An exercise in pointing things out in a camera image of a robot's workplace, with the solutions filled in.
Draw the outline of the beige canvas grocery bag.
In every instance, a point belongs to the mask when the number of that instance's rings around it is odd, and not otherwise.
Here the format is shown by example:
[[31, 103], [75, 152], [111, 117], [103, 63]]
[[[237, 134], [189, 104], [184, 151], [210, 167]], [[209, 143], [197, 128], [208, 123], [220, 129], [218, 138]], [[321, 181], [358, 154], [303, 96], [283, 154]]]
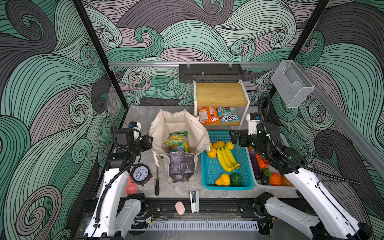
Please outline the beige canvas grocery bag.
[[[181, 132], [188, 133], [183, 139], [188, 149], [173, 151], [166, 140], [170, 134]], [[158, 167], [164, 166], [168, 183], [194, 181], [198, 155], [211, 149], [208, 131], [198, 118], [186, 110], [177, 113], [160, 110], [151, 123], [149, 135], [153, 137], [155, 163]]]

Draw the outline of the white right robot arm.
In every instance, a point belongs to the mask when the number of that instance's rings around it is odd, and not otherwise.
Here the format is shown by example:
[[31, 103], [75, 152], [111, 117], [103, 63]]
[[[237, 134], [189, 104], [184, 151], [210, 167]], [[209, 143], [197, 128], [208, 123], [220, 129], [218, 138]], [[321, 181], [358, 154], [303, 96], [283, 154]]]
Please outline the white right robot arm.
[[255, 199], [257, 215], [271, 216], [305, 234], [311, 240], [368, 240], [373, 235], [367, 223], [358, 222], [319, 180], [320, 171], [308, 166], [306, 159], [294, 148], [283, 144], [279, 128], [260, 122], [251, 113], [248, 130], [230, 130], [231, 142], [251, 147], [256, 154], [284, 175], [303, 195], [316, 215], [308, 215], [264, 192]]

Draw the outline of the green-red candy bag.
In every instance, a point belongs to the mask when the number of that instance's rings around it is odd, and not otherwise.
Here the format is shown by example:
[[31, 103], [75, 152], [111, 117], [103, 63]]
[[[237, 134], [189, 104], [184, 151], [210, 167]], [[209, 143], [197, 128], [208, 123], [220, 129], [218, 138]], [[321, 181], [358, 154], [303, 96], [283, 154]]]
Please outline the green-red candy bag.
[[172, 146], [172, 149], [170, 152], [173, 153], [173, 152], [177, 152], [177, 151], [185, 152], [186, 151], [185, 145]]

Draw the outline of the single yellow banana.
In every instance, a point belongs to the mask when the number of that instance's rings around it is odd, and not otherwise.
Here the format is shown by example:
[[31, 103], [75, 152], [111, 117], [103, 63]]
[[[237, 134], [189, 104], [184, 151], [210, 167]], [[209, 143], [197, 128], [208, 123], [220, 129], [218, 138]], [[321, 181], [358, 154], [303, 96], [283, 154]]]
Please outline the single yellow banana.
[[183, 145], [185, 147], [185, 151], [188, 153], [189, 152], [188, 144], [186, 142], [183, 142]]

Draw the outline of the yellow-green candy bag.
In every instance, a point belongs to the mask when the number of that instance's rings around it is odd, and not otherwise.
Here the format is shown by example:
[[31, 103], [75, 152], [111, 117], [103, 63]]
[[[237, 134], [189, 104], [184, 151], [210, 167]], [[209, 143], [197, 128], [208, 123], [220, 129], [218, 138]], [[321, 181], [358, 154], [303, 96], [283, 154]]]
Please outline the yellow-green candy bag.
[[182, 145], [184, 139], [188, 136], [188, 132], [175, 132], [170, 133], [169, 137], [165, 140], [164, 144], [167, 146], [179, 146]]

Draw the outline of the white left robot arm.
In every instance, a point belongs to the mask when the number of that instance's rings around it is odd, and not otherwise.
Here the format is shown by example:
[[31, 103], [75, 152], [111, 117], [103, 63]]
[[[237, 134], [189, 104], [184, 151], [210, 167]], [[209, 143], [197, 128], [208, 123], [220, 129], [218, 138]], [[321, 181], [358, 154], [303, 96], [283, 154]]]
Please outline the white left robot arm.
[[111, 133], [117, 151], [106, 159], [101, 194], [80, 240], [123, 240], [136, 217], [146, 212], [143, 194], [128, 195], [121, 209], [119, 204], [128, 179], [143, 186], [152, 178], [149, 167], [140, 161], [142, 152], [153, 147], [153, 138], [142, 135], [141, 124], [137, 122], [119, 130], [112, 125]]

